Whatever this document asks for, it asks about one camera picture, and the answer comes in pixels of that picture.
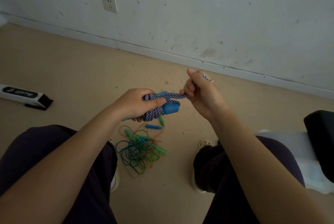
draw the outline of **beige floor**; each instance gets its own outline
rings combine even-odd
[[[334,111],[334,100],[211,73],[227,103],[254,131],[305,131],[303,118],[316,110]],[[61,124],[80,129],[129,88],[178,91],[186,66],[37,30],[7,25],[0,29],[0,83],[45,93],[47,111],[0,100],[0,155],[31,126]],[[129,177],[119,162],[121,183],[111,206],[122,223],[201,223],[213,195],[190,187],[192,161],[200,139],[215,134],[191,106],[164,117],[161,146],[168,155],[144,175]],[[122,125],[137,126],[127,121]],[[117,131],[113,139],[122,137]],[[334,220],[333,195],[311,192]]]

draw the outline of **electrical outlet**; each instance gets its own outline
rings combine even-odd
[[[116,0],[103,0],[105,10],[117,13]]]

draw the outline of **hand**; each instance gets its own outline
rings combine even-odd
[[[180,94],[187,94],[188,99],[193,104],[194,108],[204,118],[209,121],[213,120],[212,111],[219,107],[227,107],[219,90],[214,86],[213,80],[203,71],[195,71],[192,68],[187,69],[189,79],[180,90]]]
[[[146,94],[155,94],[151,89],[129,89],[112,105],[120,110],[122,119],[133,118],[133,121],[141,122],[141,116],[154,108],[166,103],[166,99],[158,98],[149,101],[143,101],[142,97]]]

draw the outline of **blue and white twisted rope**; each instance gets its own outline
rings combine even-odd
[[[209,78],[202,74],[202,76],[208,81]],[[165,92],[165,93],[161,93],[160,95],[158,96],[155,96],[153,94],[148,94],[148,95],[145,95],[143,97],[143,100],[144,101],[148,101],[148,100],[153,100],[153,99],[157,99],[157,98],[161,98],[161,97],[164,97],[166,98],[166,101],[167,102],[170,102],[170,103],[177,103],[179,106],[181,105],[179,101],[177,100],[172,100],[172,99],[168,99],[168,98],[173,98],[173,99],[183,99],[183,98],[186,98],[188,95],[181,95],[179,93],[172,93],[172,92]],[[160,117],[161,115],[165,115],[164,114],[164,110],[162,109],[162,106],[160,107],[157,107],[151,111],[148,111],[146,112],[144,115],[143,115],[143,120],[144,121],[152,121],[153,119],[155,118],[158,118]]]

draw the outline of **sneaker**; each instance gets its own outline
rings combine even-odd
[[[213,146],[212,142],[211,141],[200,141],[198,143],[198,146],[197,146],[197,153],[202,149],[202,147],[204,146]],[[192,178],[191,178],[191,185],[192,185],[192,188],[195,190],[195,192],[198,192],[198,193],[206,193],[206,191],[203,191],[202,189],[200,189],[197,184],[196,184],[196,181],[195,181],[195,171],[192,172]]]
[[[115,175],[110,184],[110,193],[116,190],[119,184],[120,184],[120,174],[118,172],[118,168],[116,168]]]

